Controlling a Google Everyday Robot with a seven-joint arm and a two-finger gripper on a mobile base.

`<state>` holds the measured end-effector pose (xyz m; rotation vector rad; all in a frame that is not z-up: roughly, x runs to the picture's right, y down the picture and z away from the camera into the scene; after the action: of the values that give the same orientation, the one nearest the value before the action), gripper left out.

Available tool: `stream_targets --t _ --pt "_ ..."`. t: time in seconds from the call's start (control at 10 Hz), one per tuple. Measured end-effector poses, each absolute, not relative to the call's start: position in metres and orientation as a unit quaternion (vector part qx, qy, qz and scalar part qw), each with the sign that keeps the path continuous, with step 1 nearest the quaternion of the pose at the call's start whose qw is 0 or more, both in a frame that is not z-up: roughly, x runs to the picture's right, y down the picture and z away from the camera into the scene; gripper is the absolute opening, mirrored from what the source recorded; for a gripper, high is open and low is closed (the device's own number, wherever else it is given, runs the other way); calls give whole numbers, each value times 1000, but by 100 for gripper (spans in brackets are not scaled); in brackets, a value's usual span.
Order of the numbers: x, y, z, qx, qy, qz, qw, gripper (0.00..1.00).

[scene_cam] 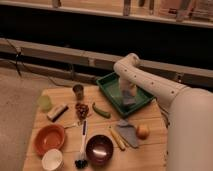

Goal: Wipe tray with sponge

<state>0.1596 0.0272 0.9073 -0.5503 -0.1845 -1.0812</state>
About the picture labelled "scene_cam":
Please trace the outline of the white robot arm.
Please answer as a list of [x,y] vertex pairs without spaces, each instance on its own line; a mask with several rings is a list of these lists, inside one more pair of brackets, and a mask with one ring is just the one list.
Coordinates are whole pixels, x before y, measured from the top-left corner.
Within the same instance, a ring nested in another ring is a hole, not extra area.
[[139,69],[130,53],[114,71],[153,94],[169,112],[166,171],[213,171],[213,93]]

